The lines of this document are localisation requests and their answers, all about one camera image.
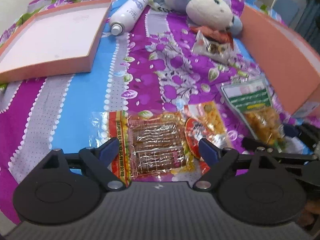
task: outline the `blue stripe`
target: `blue stripe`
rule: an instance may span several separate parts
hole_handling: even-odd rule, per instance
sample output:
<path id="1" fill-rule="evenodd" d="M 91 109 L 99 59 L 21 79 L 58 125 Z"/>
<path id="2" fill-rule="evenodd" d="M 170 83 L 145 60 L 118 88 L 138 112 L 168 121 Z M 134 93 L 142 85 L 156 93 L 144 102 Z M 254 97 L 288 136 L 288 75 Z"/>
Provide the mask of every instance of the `blue stripe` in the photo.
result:
<path id="1" fill-rule="evenodd" d="M 234 38 L 234 42 L 238 45 L 238 48 L 240 50 L 240 53 L 247 59 L 250 61 L 254 61 L 254 59 L 251 57 L 251 55 L 249 54 L 249 52 L 247 51 L 247 49 L 245 48 L 245 46 L 243 45 L 243 43 L 239 40 Z"/>
<path id="2" fill-rule="evenodd" d="M 110 16 L 127 0 L 117 0 Z M 104 32 L 110 32 L 106 24 Z M 70 83 L 66 100 L 53 136 L 52 147 L 62 148 L 65 153 L 75 153 L 89 145 L 92 130 L 92 112 L 103 112 L 108 75 L 116 38 L 101 38 L 91 73 L 79 73 Z"/>
<path id="3" fill-rule="evenodd" d="M 277 19 L 277 13 L 275 10 L 271 9 L 271 15 L 270 15 L 273 19 Z"/>

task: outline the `dried tofu snack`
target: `dried tofu snack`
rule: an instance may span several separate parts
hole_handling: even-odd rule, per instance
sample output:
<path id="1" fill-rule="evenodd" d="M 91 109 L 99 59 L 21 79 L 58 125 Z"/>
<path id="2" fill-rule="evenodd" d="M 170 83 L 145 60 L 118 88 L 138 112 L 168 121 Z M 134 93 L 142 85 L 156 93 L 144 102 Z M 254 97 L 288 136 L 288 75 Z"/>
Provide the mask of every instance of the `dried tofu snack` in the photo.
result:
<path id="1" fill-rule="evenodd" d="M 184 124 L 185 119 L 180 113 L 164 113 L 150 119 L 138 116 L 128 118 L 133 179 L 178 168 L 194 168 Z"/>
<path id="2" fill-rule="evenodd" d="M 240 116 L 255 139 L 285 148 L 283 125 L 268 93 L 264 78 L 221 86 L 230 107 Z"/>

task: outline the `stuffed toy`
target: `stuffed toy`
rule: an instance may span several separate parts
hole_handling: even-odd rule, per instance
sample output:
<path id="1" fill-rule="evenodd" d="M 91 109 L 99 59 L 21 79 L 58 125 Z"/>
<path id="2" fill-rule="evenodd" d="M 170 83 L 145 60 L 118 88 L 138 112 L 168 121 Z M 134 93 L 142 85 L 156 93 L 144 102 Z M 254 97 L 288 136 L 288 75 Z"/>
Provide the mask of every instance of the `stuffed toy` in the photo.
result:
<path id="1" fill-rule="evenodd" d="M 164 0 L 166 5 L 188 17 L 200 26 L 208 26 L 222 31 L 228 30 L 232 35 L 242 31 L 242 23 L 232 14 L 230 7 L 223 0 Z"/>

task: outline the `snack package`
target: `snack package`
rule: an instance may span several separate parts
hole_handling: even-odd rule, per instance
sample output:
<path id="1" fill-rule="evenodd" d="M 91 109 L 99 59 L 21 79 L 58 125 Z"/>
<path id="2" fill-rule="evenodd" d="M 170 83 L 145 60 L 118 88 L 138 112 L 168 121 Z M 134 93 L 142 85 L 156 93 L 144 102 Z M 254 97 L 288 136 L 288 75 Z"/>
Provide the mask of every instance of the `snack package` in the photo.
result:
<path id="1" fill-rule="evenodd" d="M 198 31 L 201 31 L 206 38 L 212 39 L 220 44 L 229 43 L 233 49 L 233 38 L 230 32 L 218 31 L 208 26 L 190 26 L 190 30 L 193 33 L 198 33 Z"/>
<path id="2" fill-rule="evenodd" d="M 192 53 L 205 55 L 212 58 L 214 61 L 228 64 L 228 59 L 231 56 L 231 45 L 229 43 L 219 44 L 214 41 L 209 41 L 203 36 L 201 31 L 198 31 L 196 36 L 196 42 L 192 47 Z"/>
<path id="3" fill-rule="evenodd" d="M 221 86 L 230 107 L 238 113 L 255 139 L 281 150 L 284 131 L 280 117 L 272 106 L 264 78 Z"/>
<path id="4" fill-rule="evenodd" d="M 187 105 L 183 114 L 187 116 L 185 134 L 188 146 L 192 154 L 200 160 L 200 169 L 204 174 L 210 168 L 199 154 L 199 141 L 206 138 L 218 148 L 231 147 L 226 128 L 213 101 Z"/>
<path id="5" fill-rule="evenodd" d="M 150 119 L 129 116 L 131 179 L 177 169 L 194 169 L 184 125 L 185 119 L 179 112 L 163 113 Z"/>
<path id="6" fill-rule="evenodd" d="M 124 111 L 93 112 L 89 145 L 99 147 L 112 137 L 119 140 L 119 154 L 108 169 L 111 170 L 126 185 L 130 182 L 130 156 L 128 146 L 128 125 Z"/>

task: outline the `floral bedsheet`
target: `floral bedsheet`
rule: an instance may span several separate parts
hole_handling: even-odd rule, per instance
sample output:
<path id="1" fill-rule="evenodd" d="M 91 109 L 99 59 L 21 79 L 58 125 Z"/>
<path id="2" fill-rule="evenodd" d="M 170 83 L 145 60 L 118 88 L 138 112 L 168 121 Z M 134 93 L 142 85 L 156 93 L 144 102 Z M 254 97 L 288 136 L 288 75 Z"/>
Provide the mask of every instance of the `floral bedsheet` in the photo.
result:
<path id="1" fill-rule="evenodd" d="M 34 0 L 4 32 L 0 44 L 34 13 L 80 1 L 85 0 Z M 111 14 L 126 1 L 113 0 Z M 238 16 L 245 2 L 260 8 L 256 0 L 225 1 Z M 265 12 L 281 20 L 274 11 Z M 0 209 L 9 219 L 19 222 L 12 205 L 14 189 L 50 149 L 73 153 L 89 145 L 92 112 L 129 109 L 151 116 L 153 111 L 176 111 L 185 104 L 214 100 L 233 146 L 244 151 L 241 140 L 249 131 L 228 109 L 216 85 L 263 73 L 237 39 L 237 68 L 192 54 L 195 35 L 189 25 L 186 16 L 147 7 L 130 33 L 115 37 L 105 25 L 91 73 L 13 82 L 0 92 Z M 296 122 L 282 111 L 270 89 L 281 118 Z"/>

